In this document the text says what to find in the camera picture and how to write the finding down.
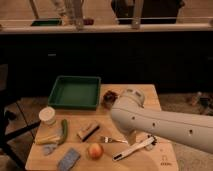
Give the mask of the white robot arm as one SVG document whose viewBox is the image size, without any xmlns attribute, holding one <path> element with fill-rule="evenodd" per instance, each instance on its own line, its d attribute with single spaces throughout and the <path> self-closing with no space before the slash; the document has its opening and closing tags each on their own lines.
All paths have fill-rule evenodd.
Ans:
<svg viewBox="0 0 213 171">
<path fill-rule="evenodd" d="M 213 154 L 213 117 L 152 110 L 144 100 L 140 90 L 127 88 L 111 107 L 111 119 L 129 144 L 143 131 Z"/>
</svg>

